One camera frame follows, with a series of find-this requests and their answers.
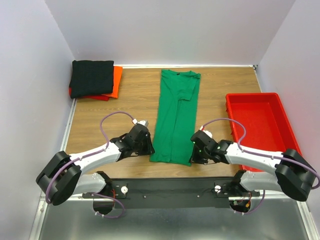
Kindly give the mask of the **green t shirt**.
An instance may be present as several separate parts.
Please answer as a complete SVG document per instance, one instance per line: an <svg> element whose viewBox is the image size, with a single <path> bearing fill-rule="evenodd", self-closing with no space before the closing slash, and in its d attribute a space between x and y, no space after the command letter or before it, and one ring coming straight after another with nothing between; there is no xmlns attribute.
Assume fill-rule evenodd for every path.
<svg viewBox="0 0 320 240"><path fill-rule="evenodd" d="M163 69L151 162L191 166L201 74Z"/></svg>

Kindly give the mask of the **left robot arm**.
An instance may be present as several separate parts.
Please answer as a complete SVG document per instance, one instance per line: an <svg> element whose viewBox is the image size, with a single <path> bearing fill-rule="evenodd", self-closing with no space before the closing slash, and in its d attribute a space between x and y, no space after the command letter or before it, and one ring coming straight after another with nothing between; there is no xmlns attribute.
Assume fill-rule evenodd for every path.
<svg viewBox="0 0 320 240"><path fill-rule="evenodd" d="M125 158L149 156L154 152L148 122L141 120L128 133L99 147L71 155L65 151L57 152L35 182L45 193L46 201L54 206L82 193L93 192L104 198L111 191L109 179L103 173L88 175L88 172Z"/></svg>

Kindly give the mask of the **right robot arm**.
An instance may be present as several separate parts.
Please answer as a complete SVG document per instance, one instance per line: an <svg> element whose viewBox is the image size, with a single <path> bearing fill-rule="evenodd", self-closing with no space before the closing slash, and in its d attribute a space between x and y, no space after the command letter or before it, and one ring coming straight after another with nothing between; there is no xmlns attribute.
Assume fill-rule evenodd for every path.
<svg viewBox="0 0 320 240"><path fill-rule="evenodd" d="M239 170L221 191L229 196L243 196L260 190L282 192L293 200L305 202L317 188L319 174L295 150L265 151L242 146L229 140L219 142L208 131L198 130L190 138L193 150L190 162L246 165L257 172Z"/></svg>

